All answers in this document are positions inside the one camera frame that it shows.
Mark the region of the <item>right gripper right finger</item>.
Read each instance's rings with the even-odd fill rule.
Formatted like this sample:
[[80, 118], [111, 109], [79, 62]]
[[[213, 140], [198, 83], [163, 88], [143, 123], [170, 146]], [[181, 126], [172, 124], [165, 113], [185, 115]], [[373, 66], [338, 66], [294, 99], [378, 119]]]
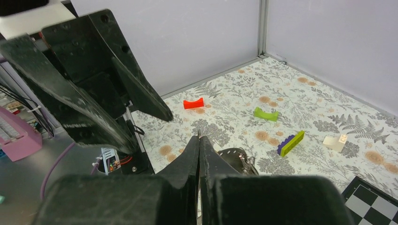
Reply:
[[244, 176], [200, 138], [201, 216], [205, 225], [351, 225], [333, 183], [321, 176]]

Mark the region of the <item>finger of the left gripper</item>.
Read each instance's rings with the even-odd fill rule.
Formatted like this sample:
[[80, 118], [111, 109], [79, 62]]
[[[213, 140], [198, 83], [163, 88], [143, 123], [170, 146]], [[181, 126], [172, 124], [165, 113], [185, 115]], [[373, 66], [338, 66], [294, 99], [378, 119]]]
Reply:
[[45, 27], [41, 36], [65, 79], [84, 89], [112, 118], [128, 102], [163, 121], [173, 114], [147, 81], [109, 9]]
[[85, 90], [65, 79], [28, 35], [2, 41], [0, 53], [78, 145], [138, 152], [136, 138]]

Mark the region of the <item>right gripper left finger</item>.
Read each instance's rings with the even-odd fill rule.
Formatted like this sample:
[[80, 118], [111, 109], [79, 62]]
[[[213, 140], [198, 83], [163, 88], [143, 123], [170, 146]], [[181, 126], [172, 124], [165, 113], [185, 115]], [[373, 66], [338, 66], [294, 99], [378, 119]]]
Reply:
[[194, 225], [200, 138], [155, 175], [68, 175], [50, 188], [35, 225]]

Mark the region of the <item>large silver keyring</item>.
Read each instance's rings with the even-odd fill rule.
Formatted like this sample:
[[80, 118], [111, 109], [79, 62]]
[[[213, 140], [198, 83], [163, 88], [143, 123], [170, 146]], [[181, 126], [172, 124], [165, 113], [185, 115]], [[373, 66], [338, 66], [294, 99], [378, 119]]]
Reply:
[[259, 175], [250, 157], [242, 148], [228, 148], [217, 152], [230, 166], [242, 175]]

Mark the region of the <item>pink metronome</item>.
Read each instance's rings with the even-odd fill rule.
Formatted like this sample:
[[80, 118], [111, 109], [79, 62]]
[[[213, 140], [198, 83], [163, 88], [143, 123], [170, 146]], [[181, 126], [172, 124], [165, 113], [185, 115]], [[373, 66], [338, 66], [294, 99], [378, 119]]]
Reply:
[[15, 162], [39, 151], [42, 135], [26, 121], [1, 107], [0, 148]]

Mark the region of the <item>green curved block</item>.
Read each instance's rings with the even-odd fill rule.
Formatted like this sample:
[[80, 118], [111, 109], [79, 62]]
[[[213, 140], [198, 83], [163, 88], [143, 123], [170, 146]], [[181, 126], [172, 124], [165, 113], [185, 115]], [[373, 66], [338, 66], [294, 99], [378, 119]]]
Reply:
[[279, 112], [275, 111], [273, 113], [267, 113], [264, 112], [262, 109], [259, 107], [256, 107], [255, 110], [253, 111], [253, 116], [259, 119], [264, 119], [268, 121], [274, 121], [276, 122], [278, 119]]

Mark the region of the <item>floral table mat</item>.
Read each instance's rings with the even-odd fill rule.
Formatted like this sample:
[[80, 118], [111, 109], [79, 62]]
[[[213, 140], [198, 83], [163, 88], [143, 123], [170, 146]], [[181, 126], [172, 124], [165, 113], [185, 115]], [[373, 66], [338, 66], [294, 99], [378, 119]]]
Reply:
[[[204, 99], [184, 109], [183, 101]], [[174, 120], [134, 112], [145, 131], [144, 147], [156, 172], [179, 156], [193, 135], [206, 135], [216, 150], [242, 148], [261, 174], [313, 174], [339, 189], [355, 176], [398, 196], [398, 120], [275, 59], [267, 58], [165, 99]], [[253, 111], [279, 112], [276, 122]], [[278, 145], [305, 131], [285, 157]], [[347, 135], [341, 152], [325, 147], [326, 136]]]

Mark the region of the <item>red curved block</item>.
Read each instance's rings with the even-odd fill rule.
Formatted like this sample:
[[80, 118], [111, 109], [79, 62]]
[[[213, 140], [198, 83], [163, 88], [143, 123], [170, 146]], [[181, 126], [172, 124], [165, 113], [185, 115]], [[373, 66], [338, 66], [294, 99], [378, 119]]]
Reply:
[[183, 101], [184, 109], [194, 109], [199, 107], [204, 107], [204, 99], [201, 97], [196, 101]]

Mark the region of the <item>cream toy block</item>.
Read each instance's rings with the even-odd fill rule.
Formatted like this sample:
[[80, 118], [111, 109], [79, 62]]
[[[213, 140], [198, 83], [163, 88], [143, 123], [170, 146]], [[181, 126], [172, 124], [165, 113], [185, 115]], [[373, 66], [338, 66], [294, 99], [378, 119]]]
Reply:
[[347, 138], [345, 134], [341, 134], [340, 136], [326, 136], [322, 144], [336, 152], [341, 152], [347, 142]]

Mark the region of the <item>black white chessboard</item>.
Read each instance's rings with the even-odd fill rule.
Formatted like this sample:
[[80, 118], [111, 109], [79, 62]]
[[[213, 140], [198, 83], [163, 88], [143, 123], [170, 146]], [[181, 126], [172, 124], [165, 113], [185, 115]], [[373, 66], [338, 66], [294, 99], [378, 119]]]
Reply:
[[358, 176], [342, 195], [355, 225], [398, 224], [398, 201]]

